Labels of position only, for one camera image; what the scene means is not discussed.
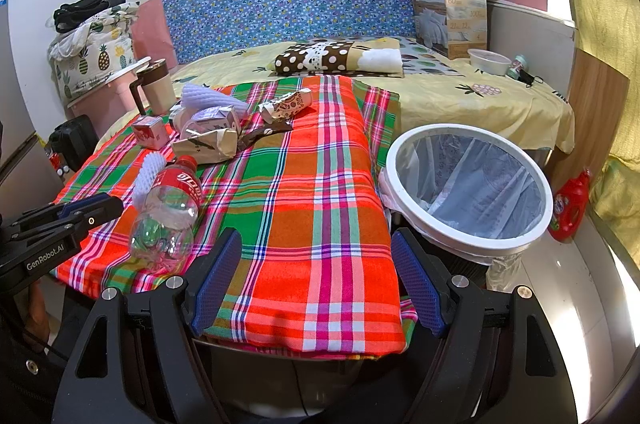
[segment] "plaid tablecloth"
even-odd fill
[[[225,227],[242,235],[242,259],[212,338],[299,353],[380,356],[404,349],[396,272],[372,169],[382,166],[399,104],[396,94],[340,76],[286,78],[222,89],[262,121],[264,100],[308,87],[310,108],[293,130],[258,141],[228,163],[201,166],[204,203],[191,263],[209,252]],[[119,220],[91,232],[82,251],[54,271],[93,298],[107,286],[123,292],[155,288],[129,257],[136,211],[132,184],[148,150],[130,127],[91,157],[59,201],[108,192],[126,207]],[[163,151],[171,157],[167,147]]]

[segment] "red detergent bottle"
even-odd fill
[[[578,230],[589,201],[589,170],[575,179],[569,179],[554,197],[554,212],[549,232],[558,242],[570,238]]]

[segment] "yellow curtain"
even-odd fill
[[[629,78],[622,120],[591,189],[595,213],[640,268],[640,2],[571,0],[577,46]]]

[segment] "pineapple print storage bag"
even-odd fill
[[[49,46],[48,57],[63,104],[136,61],[131,25],[137,14],[138,3],[123,3],[91,16],[71,32],[56,36]]]

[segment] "silver screw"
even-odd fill
[[[526,285],[520,285],[518,287],[517,292],[518,292],[518,296],[524,299],[529,299],[531,296],[533,296],[533,292]]]
[[[184,283],[184,280],[180,276],[171,276],[166,281],[166,285],[170,289],[177,289],[178,287],[181,287],[183,283]]]
[[[109,287],[102,291],[102,299],[106,299],[107,301],[113,299],[118,294],[118,291],[114,287]]]
[[[451,278],[451,282],[456,287],[460,287],[463,289],[464,287],[469,286],[469,280],[466,276],[461,276],[460,274],[456,274],[453,278]]]
[[[27,359],[26,365],[27,370],[29,370],[33,375],[38,375],[38,365],[34,361]]]

